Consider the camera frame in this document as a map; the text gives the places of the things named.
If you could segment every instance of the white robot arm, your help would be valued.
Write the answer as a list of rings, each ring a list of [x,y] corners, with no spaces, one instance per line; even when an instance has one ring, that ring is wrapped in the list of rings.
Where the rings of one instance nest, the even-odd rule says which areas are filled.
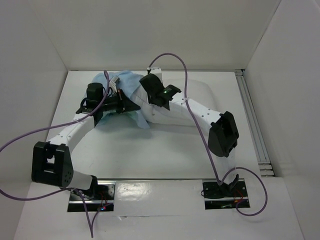
[[[120,114],[141,109],[144,118],[152,123],[194,125],[180,89],[172,85],[164,87],[159,73],[147,74],[140,83],[130,99],[118,89],[93,116],[67,126],[48,142],[38,142],[33,149],[32,180],[62,188],[77,188],[87,196],[95,195],[98,192],[97,178],[74,171],[71,153],[81,139],[97,125],[103,112]],[[100,83],[89,84],[86,92],[86,105],[82,104],[74,121],[90,113],[103,97]],[[192,99],[188,99],[188,103],[202,130],[209,133],[208,146],[211,152],[224,161],[226,172],[234,168],[234,148],[239,134],[233,115],[208,109]]]

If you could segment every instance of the wire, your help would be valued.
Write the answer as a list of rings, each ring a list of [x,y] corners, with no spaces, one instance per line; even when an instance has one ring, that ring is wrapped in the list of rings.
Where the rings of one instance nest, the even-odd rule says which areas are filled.
[[[103,205],[102,207],[99,207],[99,208],[96,210],[96,213],[94,214],[93,219],[92,219],[92,222],[91,222],[92,228],[94,227],[95,219],[96,219],[96,217],[98,216],[98,214],[101,212],[102,208],[105,208],[106,206],[109,206],[109,205],[111,205],[111,204],[112,204],[112,203],[107,203],[107,202],[105,202],[105,205]]]
[[[102,203],[104,202],[104,196],[102,195],[101,192],[99,192],[99,194],[101,195],[101,203],[100,203],[99,208],[101,208],[102,207]]]
[[[199,132],[199,134],[200,134],[200,137],[201,137],[201,139],[202,139],[203,145],[204,145],[204,147],[205,147],[205,150],[206,150],[206,152],[207,152],[207,154],[208,154],[208,157],[209,157],[209,160],[210,160],[210,162],[211,162],[211,166],[212,166],[212,169],[213,169],[213,172],[214,172],[214,175],[215,175],[217,184],[218,184],[219,186],[221,186],[221,185],[224,183],[226,177],[227,177],[231,172],[233,172],[233,171],[235,171],[235,170],[245,170],[245,171],[253,174],[253,175],[259,180],[259,182],[261,183],[262,188],[263,188],[263,190],[264,190],[265,202],[264,202],[263,207],[262,207],[259,211],[255,212],[255,213],[252,213],[252,214],[243,213],[243,212],[241,212],[241,211],[238,209],[239,204],[243,201],[243,200],[242,200],[242,201],[239,201],[239,202],[235,205],[235,209],[236,209],[241,215],[248,216],[248,217],[256,216],[256,215],[260,214],[263,210],[265,210],[265,208],[266,208],[266,206],[267,206],[267,203],[268,203],[268,193],[267,193],[267,189],[266,189],[264,183],[262,182],[262,180],[260,179],[260,177],[259,177],[257,174],[255,174],[253,171],[251,171],[250,169],[245,168],[245,167],[235,167],[235,168],[230,169],[230,170],[223,176],[222,180],[219,180],[218,172],[217,172],[217,169],[216,169],[214,160],[213,160],[213,158],[212,158],[212,156],[211,156],[211,152],[210,152],[210,149],[209,149],[208,144],[207,144],[207,142],[206,142],[205,136],[204,136],[204,134],[203,134],[203,132],[202,132],[202,130],[201,130],[201,128],[200,128],[200,125],[199,125],[199,123],[198,123],[198,121],[197,121],[194,113],[192,112],[192,110],[191,110],[191,108],[190,108],[190,106],[189,106],[189,101],[188,101],[188,96],[187,96],[188,70],[187,70],[187,66],[186,66],[185,62],[184,62],[178,55],[176,55],[176,54],[174,54],[174,53],[171,53],[171,52],[165,52],[165,53],[162,53],[162,54],[158,55],[158,56],[150,63],[150,65],[149,65],[148,68],[151,68],[151,66],[155,63],[155,61],[156,61],[157,59],[159,59],[159,58],[162,57],[162,56],[166,56],[166,55],[173,56],[173,57],[177,58],[177,59],[182,63],[182,65],[183,65],[184,73],[185,73],[184,98],[186,99],[186,101],[185,101],[186,108],[188,109],[188,111],[189,111],[189,113],[190,113],[190,115],[191,115],[191,117],[192,117],[192,119],[193,119],[193,121],[194,121],[194,123],[195,123],[195,126],[196,126],[196,128],[197,128],[197,130],[198,130],[198,132]]]
[[[107,72],[106,70],[103,71],[103,74],[104,74],[104,76],[105,76],[105,78],[106,78],[106,88],[108,89],[108,88],[109,88],[109,82],[110,82],[109,74],[108,74],[108,72]],[[1,153],[7,146],[9,146],[10,144],[14,143],[15,141],[18,141],[19,139],[22,139],[22,138],[24,138],[24,137],[27,137],[27,136],[29,136],[29,135],[32,135],[32,134],[35,134],[35,133],[39,133],[39,132],[42,132],[42,131],[45,131],[45,130],[57,129],[57,128],[61,128],[61,127],[73,125],[73,124],[76,124],[76,123],[78,123],[78,122],[81,122],[81,121],[85,120],[86,118],[92,116],[92,115],[102,106],[102,104],[104,103],[104,101],[105,101],[105,99],[107,98],[107,96],[108,96],[108,93],[105,92],[104,95],[103,95],[103,98],[102,98],[101,102],[98,104],[98,106],[96,106],[96,108],[95,108],[94,110],[92,110],[89,114],[87,114],[86,116],[84,116],[84,117],[82,117],[82,118],[79,118],[79,119],[77,119],[77,120],[75,120],[75,121],[71,121],[71,122],[67,122],[67,123],[63,123],[63,124],[58,124],[58,125],[55,125],[55,126],[48,126],[48,127],[39,128],[39,129],[30,131],[30,132],[27,132],[27,133],[25,133],[25,134],[22,134],[22,135],[20,135],[20,136],[17,136],[17,137],[15,137],[15,138],[13,138],[12,140],[8,141],[7,143],[5,143],[2,147],[0,147],[0,153]],[[57,193],[61,193],[61,192],[66,191],[66,190],[72,190],[72,188],[63,188],[63,189],[60,189],[60,190],[57,190],[57,191],[54,191],[54,192],[45,194],[45,195],[43,195],[43,196],[37,196],[37,197],[31,197],[31,198],[24,198],[24,197],[12,196],[12,195],[4,192],[2,189],[0,189],[0,194],[2,194],[3,196],[5,196],[5,197],[7,197],[7,198],[9,198],[9,199],[16,200],[16,201],[34,201],[34,200],[43,199],[43,198],[52,196],[52,195],[57,194]],[[78,189],[74,189],[74,191],[77,192],[78,195],[79,195],[79,196],[81,197],[81,199],[82,199],[83,207],[84,207],[84,211],[85,211],[85,215],[86,215],[86,218],[87,218],[87,221],[88,221],[88,224],[89,224],[89,228],[90,228],[91,237],[93,238],[93,237],[94,237],[93,228],[92,228],[92,225],[91,225],[91,223],[90,223],[88,208],[87,208],[85,199],[84,199],[82,193],[81,193]]]

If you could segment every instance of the purple cable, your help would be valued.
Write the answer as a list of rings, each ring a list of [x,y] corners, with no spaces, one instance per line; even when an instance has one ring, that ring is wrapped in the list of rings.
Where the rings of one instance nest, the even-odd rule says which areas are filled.
[[[109,82],[110,82],[110,78],[109,78],[109,74],[106,70],[103,71],[104,73],[104,76],[106,78],[106,89],[109,89]],[[81,122],[83,120],[85,120],[86,118],[92,116],[101,106],[102,104],[104,103],[106,97],[108,96],[108,92],[105,91],[104,92],[104,95],[103,95],[103,98],[101,100],[101,102],[98,104],[98,106],[93,110],[91,111],[89,114],[87,114],[86,116],[76,120],[76,121],[71,121],[71,122],[67,122],[67,123],[63,123],[63,124],[59,124],[59,125],[55,125],[55,126],[48,126],[48,127],[44,127],[44,128],[39,128],[37,130],[33,130],[33,131],[30,131],[30,132],[27,132],[25,134],[22,134],[20,136],[17,136],[16,138],[8,141],[7,143],[5,143],[2,147],[0,147],[0,153],[7,147],[9,146],[10,144],[14,143],[15,141],[19,140],[19,139],[22,139],[26,136],[29,136],[31,134],[35,134],[35,133],[38,133],[38,132],[41,132],[41,131],[45,131],[45,130],[50,130],[50,129],[57,129],[57,128],[61,128],[61,127],[65,127],[65,126],[69,126],[69,125],[72,125],[72,124],[76,124],[78,122]],[[4,192],[2,189],[0,189],[0,194],[2,194],[3,196],[9,198],[9,199],[12,199],[12,200],[16,200],[16,201],[33,201],[33,200],[38,200],[38,199],[43,199],[43,198],[46,198],[46,197],[49,197],[49,196],[52,196],[54,194],[57,194],[57,193],[61,193],[65,190],[70,190],[70,188],[63,188],[63,189],[60,189],[60,190],[57,190],[57,191],[54,191],[54,192],[51,192],[51,193],[48,193],[46,195],[43,195],[43,196],[37,196],[37,197],[31,197],[31,198],[22,198],[22,197],[16,197],[16,196],[11,196],[9,195],[8,193]],[[81,192],[78,191],[77,189],[75,189],[75,191],[79,194],[79,196],[81,197],[82,199],[82,202],[83,202],[83,206],[84,206],[84,211],[85,211],[85,215],[86,215],[86,218],[88,220],[88,224],[89,224],[89,228],[90,228],[90,232],[91,232],[91,237],[93,238],[94,237],[94,233],[93,233],[93,227],[90,223],[90,218],[89,218],[89,213],[88,213],[88,209],[87,209],[87,205],[86,205],[86,202],[85,202],[85,199],[84,197],[82,196]]]
[[[240,202],[238,202],[238,203],[235,205],[235,209],[236,209],[241,215],[248,216],[248,217],[252,217],[252,216],[256,216],[256,215],[260,214],[263,210],[265,210],[265,208],[266,208],[266,206],[267,206],[267,203],[268,203],[268,193],[267,193],[267,189],[266,189],[264,183],[262,182],[262,180],[260,179],[260,177],[259,177],[257,174],[255,174],[253,171],[251,171],[250,169],[245,168],[245,167],[235,167],[235,168],[230,169],[230,170],[223,176],[222,180],[219,180],[218,172],[217,172],[217,169],[216,169],[214,160],[213,160],[213,158],[212,158],[212,156],[211,156],[211,152],[210,152],[210,149],[209,149],[208,144],[207,144],[207,142],[206,142],[205,136],[204,136],[204,134],[203,134],[203,132],[202,132],[202,130],[201,130],[201,127],[200,127],[200,125],[199,125],[199,123],[198,123],[198,121],[197,121],[197,119],[196,119],[196,116],[195,116],[194,113],[192,112],[192,110],[191,110],[191,108],[190,108],[190,106],[189,106],[189,103],[188,103],[188,97],[187,97],[188,71],[187,71],[187,66],[186,66],[185,62],[184,62],[178,55],[176,55],[176,54],[174,54],[174,53],[171,53],[171,52],[165,52],[165,53],[162,53],[162,54],[160,54],[159,56],[157,56],[157,57],[150,63],[149,68],[151,68],[151,66],[155,63],[155,61],[156,61],[157,59],[159,59],[160,57],[165,56],[165,55],[170,55],[170,56],[173,56],[173,57],[177,58],[177,59],[182,63],[182,65],[183,65],[184,72],[185,72],[184,97],[185,97],[185,99],[186,99],[186,101],[185,101],[186,108],[188,109],[188,111],[189,111],[189,113],[190,113],[190,115],[191,115],[191,117],[192,117],[192,119],[193,119],[193,121],[194,121],[194,123],[195,123],[195,126],[196,126],[196,128],[197,128],[197,130],[198,130],[198,132],[199,132],[199,134],[200,134],[200,137],[201,137],[201,139],[202,139],[203,145],[204,145],[204,147],[205,147],[205,150],[206,150],[206,152],[207,152],[207,154],[208,154],[208,157],[209,157],[209,160],[210,160],[210,162],[211,162],[211,165],[212,165],[212,168],[213,168],[213,172],[214,172],[214,175],[215,175],[215,178],[216,178],[216,181],[217,181],[218,185],[221,186],[221,185],[224,183],[226,177],[227,177],[231,172],[235,171],[236,169],[245,170],[245,171],[253,174],[253,175],[259,180],[259,182],[261,183],[261,185],[262,185],[262,187],[263,187],[263,190],[264,190],[265,202],[264,202],[263,207],[262,207],[259,211],[255,212],[255,213],[252,213],[252,214],[243,213],[243,212],[241,212],[241,211],[239,210],[239,208],[238,208],[239,204],[240,204],[241,202],[243,202],[243,201],[240,201]]]

